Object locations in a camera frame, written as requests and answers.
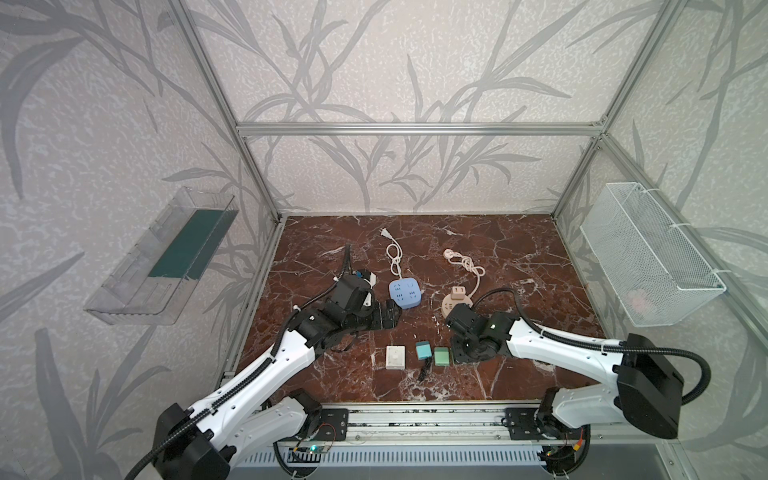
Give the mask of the pink charger adapter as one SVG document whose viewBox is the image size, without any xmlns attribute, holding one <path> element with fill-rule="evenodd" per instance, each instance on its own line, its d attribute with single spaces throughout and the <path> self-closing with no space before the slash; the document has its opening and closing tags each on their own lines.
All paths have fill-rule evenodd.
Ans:
<svg viewBox="0 0 768 480">
<path fill-rule="evenodd" d="M 450 298 L 455 301 L 463 301 L 467 299 L 467 290 L 464 286 L 453 286 L 450 292 Z"/>
</svg>

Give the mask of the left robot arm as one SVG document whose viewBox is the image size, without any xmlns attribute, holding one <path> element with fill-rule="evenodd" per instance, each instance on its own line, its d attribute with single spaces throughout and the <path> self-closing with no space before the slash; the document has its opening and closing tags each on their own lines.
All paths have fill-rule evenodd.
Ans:
<svg viewBox="0 0 768 480">
<path fill-rule="evenodd" d="M 333 284 L 292 308 L 270 348 L 190 407 L 173 404 L 160 414 L 152 449 L 127 478 L 152 466 L 164 479 L 225 479 L 263 446 L 312 431 L 322 407 L 303 390 L 266 403 L 346 336 L 398 325 L 402 309 L 392 299 L 377 300 L 376 281 L 371 271 L 353 269 L 346 248 Z"/>
</svg>

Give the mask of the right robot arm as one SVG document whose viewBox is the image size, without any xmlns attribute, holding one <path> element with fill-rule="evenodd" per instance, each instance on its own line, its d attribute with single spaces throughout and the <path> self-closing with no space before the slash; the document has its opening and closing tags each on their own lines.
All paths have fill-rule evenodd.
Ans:
<svg viewBox="0 0 768 480">
<path fill-rule="evenodd" d="M 459 364 L 498 356 L 553 365 L 591 379 L 578 388 L 548 389 L 535 411 L 534 426 L 560 439 L 599 424 L 628 424 L 650 436 L 674 439 L 683 406 L 709 387 L 712 370 L 701 355 L 658 347 L 630 334 L 623 340 L 577 335 L 534 322 L 522 301 L 512 312 L 479 314 L 461 303 L 448 313 L 451 350 Z"/>
</svg>

